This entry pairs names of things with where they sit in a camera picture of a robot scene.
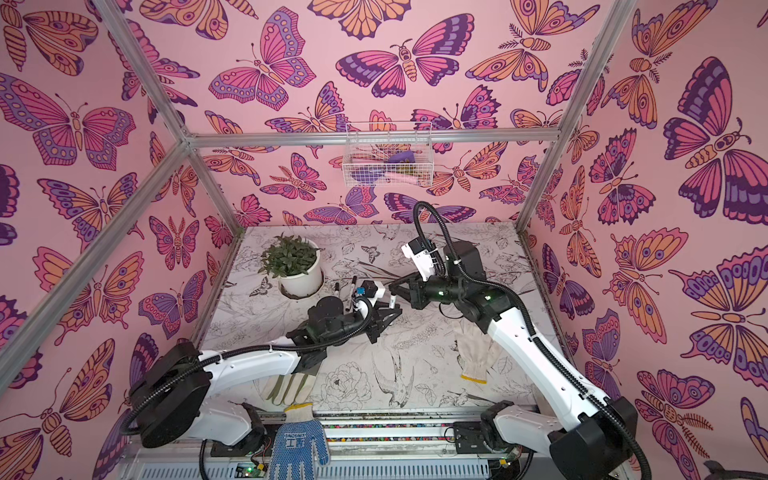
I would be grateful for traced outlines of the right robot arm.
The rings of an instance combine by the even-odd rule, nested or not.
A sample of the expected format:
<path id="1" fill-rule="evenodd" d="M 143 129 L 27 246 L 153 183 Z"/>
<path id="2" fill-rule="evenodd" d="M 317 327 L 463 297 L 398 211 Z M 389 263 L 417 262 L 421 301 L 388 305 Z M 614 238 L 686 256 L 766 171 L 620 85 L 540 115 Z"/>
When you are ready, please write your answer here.
<path id="1" fill-rule="evenodd" d="M 486 277 L 478 250 L 453 240 L 432 204 L 416 202 L 412 216 L 417 236 L 402 250 L 417 271 L 404 277 L 407 290 L 392 283 L 391 292 L 416 310 L 430 303 L 456 307 L 533 380 L 559 424 L 546 431 L 546 416 L 507 405 L 494 411 L 492 431 L 505 443 L 548 455 L 566 479 L 605 479 L 630 459 L 637 460 L 641 478 L 652 478 L 636 439 L 638 412 L 629 401 L 610 398 L 554 349 L 520 296 Z"/>

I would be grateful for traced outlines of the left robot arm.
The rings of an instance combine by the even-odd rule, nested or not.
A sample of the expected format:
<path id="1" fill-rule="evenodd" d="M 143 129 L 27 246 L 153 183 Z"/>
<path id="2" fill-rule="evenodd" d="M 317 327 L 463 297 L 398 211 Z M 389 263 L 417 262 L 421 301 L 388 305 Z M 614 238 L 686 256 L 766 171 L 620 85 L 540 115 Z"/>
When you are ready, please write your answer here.
<path id="1" fill-rule="evenodd" d="M 131 386 L 130 408 L 119 432 L 139 437 L 145 448 L 183 438 L 228 446 L 249 443 L 259 429 L 254 407 L 217 407 L 216 395 L 258 379 L 309 370 L 326 359 L 329 348 L 359 335 L 376 342 L 401 313 L 395 302 L 358 295 L 345 307 L 341 299 L 326 296 L 308 309 L 296 329 L 268 344 L 203 352 L 181 342 Z"/>

